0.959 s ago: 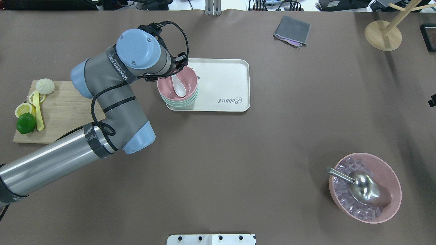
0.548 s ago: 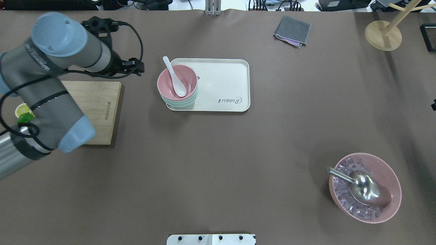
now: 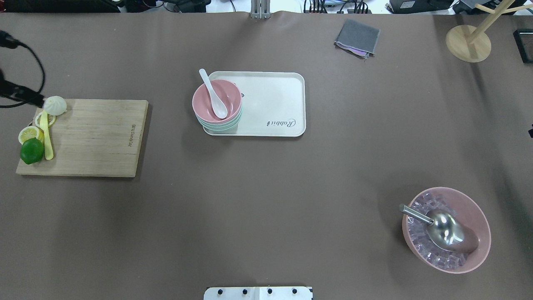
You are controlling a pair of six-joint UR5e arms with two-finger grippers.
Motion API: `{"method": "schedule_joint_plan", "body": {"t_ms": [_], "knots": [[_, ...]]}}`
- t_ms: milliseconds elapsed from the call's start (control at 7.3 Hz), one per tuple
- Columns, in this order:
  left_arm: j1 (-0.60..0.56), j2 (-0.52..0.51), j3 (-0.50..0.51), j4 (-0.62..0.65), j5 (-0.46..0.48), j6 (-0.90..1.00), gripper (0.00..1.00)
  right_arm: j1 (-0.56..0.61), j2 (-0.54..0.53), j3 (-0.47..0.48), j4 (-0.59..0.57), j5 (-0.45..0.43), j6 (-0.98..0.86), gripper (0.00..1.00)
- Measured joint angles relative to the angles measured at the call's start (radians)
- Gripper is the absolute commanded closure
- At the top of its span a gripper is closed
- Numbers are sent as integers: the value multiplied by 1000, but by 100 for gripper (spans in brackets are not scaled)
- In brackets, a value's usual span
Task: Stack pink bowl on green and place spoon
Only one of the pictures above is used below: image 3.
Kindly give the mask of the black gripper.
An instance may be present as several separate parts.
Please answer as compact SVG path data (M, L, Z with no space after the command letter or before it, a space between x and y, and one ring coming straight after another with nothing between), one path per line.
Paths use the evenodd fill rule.
M2 105L1 107L17 107L24 104L32 104L36 107L42 107L45 103L44 95L33 91L28 87L14 84L5 79L4 72L0 70L0 94L1 97L18 101L15 105Z

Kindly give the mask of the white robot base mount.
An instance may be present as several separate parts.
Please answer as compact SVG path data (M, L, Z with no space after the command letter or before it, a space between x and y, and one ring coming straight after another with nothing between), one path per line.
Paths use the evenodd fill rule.
M312 287L306 286L255 286L210 287L204 300L312 300Z

